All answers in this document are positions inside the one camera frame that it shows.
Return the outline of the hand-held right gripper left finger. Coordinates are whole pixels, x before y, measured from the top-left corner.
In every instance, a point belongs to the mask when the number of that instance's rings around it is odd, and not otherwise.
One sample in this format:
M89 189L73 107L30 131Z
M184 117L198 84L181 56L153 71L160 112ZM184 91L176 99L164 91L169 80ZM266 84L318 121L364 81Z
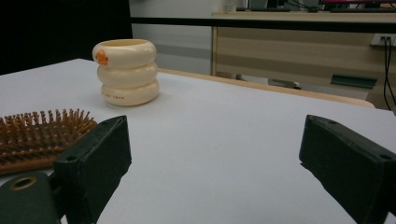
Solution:
M94 224L132 164L125 116L97 124L54 162L69 224Z

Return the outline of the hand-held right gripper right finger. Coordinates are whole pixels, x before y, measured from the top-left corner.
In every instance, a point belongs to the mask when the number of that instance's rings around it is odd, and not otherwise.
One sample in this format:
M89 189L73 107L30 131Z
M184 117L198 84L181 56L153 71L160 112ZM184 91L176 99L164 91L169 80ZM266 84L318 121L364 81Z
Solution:
M358 224L396 216L395 153L336 121L308 115L299 159Z

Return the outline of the brown wooden stick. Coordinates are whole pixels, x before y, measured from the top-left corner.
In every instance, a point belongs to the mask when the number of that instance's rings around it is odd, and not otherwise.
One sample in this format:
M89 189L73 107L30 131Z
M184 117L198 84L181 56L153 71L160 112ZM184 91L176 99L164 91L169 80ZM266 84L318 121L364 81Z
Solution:
M79 108L0 118L0 175L51 167L96 125L90 112Z

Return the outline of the cream ringed duck holder cup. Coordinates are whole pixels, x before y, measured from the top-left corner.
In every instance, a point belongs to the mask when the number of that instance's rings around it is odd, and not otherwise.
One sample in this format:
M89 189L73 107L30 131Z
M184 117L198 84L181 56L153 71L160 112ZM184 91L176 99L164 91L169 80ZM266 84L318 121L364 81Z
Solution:
M160 91L156 47L144 39L116 39L96 44L92 58L99 64L101 94L112 105L142 105Z

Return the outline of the dark green flat box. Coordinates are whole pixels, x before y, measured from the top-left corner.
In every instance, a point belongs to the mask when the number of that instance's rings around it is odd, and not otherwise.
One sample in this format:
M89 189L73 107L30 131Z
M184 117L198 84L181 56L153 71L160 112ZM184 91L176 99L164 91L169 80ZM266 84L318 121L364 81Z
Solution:
M359 77L343 74L334 74L331 83L355 88L372 89L376 85L377 79L374 77Z

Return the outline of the grey flat device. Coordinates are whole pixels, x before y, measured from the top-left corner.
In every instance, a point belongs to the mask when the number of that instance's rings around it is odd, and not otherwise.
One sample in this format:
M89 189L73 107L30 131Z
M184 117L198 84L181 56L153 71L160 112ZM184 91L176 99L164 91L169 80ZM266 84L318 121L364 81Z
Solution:
M300 90L301 86L298 82L286 81L286 80L279 80L279 79L268 79L268 84L272 86L278 86L283 88L295 89Z

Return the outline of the light wooden cabinet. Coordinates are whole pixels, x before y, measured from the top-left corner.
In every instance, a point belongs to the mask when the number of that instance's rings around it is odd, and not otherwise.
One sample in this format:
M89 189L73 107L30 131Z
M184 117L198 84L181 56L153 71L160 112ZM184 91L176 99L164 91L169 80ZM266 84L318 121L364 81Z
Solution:
M396 14L215 12L213 19L396 23ZM396 104L396 40L371 46L374 34L212 27L211 72L361 92L375 106L388 108ZM372 89L334 85L334 74L374 77L377 82Z

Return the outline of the white power strip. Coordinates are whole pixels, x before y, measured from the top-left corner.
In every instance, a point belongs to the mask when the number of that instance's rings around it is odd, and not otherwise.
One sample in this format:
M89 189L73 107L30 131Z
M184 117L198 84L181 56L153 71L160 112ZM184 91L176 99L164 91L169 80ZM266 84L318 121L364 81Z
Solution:
M396 40L395 34L374 34L370 45L380 47L380 46L384 46L386 41L390 41L390 44L393 45L395 40Z

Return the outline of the black curtain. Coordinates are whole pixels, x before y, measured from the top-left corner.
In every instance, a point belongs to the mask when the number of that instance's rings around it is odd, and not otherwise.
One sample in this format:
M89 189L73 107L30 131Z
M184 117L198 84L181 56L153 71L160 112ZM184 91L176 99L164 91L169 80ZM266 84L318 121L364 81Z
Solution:
M99 42L130 38L129 0L0 0L0 76L92 58Z

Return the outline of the black keyboard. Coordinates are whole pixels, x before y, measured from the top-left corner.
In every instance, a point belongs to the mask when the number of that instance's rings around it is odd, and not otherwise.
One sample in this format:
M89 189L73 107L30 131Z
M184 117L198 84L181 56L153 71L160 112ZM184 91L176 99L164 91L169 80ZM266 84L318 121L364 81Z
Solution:
M290 12L289 8L283 7L237 7L240 12Z

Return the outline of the black horizontal rail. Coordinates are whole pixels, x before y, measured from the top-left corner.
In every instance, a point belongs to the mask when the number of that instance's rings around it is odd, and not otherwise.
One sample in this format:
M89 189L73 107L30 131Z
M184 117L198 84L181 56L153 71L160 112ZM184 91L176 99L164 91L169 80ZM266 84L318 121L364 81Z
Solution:
M276 30L301 30L345 33L396 34L396 23L352 21L266 21L241 19L142 18L131 17L133 24L233 27Z

